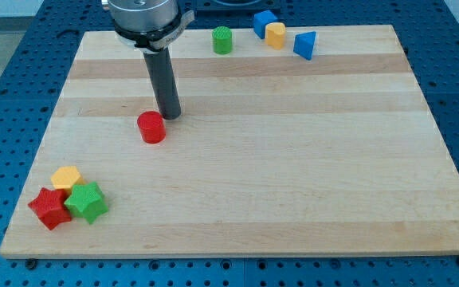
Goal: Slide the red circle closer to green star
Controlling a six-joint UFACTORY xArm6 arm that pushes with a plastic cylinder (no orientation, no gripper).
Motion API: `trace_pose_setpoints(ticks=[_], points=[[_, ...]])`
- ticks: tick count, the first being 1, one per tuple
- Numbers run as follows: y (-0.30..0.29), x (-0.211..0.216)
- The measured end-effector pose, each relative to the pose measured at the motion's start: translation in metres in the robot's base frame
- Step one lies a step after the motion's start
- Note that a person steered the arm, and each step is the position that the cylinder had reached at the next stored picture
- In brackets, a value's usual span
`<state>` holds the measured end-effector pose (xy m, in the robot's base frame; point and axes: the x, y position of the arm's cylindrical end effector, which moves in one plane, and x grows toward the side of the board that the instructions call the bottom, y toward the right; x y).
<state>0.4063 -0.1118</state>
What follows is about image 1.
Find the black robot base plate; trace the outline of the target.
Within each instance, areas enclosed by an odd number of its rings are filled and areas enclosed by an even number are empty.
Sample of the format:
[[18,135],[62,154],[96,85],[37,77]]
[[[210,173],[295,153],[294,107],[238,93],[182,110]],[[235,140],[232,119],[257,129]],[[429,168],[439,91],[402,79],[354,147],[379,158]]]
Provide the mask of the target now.
[[198,11],[279,10],[280,0],[196,0]]

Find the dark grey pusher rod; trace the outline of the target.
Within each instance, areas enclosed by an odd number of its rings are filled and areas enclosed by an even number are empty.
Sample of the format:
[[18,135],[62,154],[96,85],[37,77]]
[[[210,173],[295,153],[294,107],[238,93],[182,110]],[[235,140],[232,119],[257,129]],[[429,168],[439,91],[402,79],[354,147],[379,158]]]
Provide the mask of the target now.
[[179,118],[182,109],[168,48],[158,53],[145,53],[143,56],[162,118]]

